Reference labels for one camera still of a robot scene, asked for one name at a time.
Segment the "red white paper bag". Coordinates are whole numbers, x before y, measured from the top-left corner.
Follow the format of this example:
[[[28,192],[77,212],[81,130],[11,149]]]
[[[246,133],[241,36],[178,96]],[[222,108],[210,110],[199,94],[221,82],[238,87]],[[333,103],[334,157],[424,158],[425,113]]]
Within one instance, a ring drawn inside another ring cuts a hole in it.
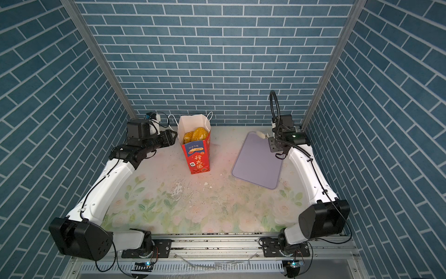
[[[211,119],[213,112],[206,116],[203,114],[192,116],[181,116],[179,121],[173,115],[178,130],[178,140],[184,153],[191,174],[198,174],[210,171],[210,142],[211,142]],[[204,141],[192,141],[183,144],[185,133],[195,131],[198,127],[204,127],[209,136]]]

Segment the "long seeded bread loaf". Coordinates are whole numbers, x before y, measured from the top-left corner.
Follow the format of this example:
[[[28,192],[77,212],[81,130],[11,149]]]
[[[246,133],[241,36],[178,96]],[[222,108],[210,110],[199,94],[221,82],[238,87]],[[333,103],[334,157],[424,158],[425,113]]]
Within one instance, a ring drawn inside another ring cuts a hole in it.
[[[204,141],[209,136],[209,132],[204,127],[198,127],[192,133],[191,141]]]

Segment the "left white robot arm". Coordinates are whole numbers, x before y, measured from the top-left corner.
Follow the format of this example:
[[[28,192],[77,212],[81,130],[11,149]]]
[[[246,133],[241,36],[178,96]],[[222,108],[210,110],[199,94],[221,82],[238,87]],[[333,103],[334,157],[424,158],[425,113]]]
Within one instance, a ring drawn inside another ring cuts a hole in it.
[[[177,132],[130,132],[125,144],[114,147],[101,175],[86,196],[66,215],[53,219],[49,231],[59,252],[93,261],[103,259],[110,249],[130,251],[136,257],[153,255],[151,232],[131,229],[111,232],[103,219],[120,188],[151,152],[175,144]]]

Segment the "braided wreath bread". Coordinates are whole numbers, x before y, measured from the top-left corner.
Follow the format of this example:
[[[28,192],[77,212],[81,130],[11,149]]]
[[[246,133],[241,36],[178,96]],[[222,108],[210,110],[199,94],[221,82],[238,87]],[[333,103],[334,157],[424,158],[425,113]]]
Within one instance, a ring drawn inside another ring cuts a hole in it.
[[[185,133],[183,137],[183,144],[192,142],[192,139],[193,139],[193,131]]]

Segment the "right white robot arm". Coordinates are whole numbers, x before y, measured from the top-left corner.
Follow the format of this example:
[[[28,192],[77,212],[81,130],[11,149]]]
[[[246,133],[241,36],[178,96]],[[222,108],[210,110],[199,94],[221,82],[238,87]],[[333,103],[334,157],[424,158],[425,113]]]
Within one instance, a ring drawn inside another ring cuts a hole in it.
[[[278,248],[284,256],[296,256],[304,243],[314,239],[340,234],[348,225],[350,206],[339,199],[324,177],[304,132],[284,132],[277,141],[274,137],[256,132],[268,141],[271,152],[278,159],[290,159],[302,180],[309,206],[298,216],[297,223],[282,229]]]

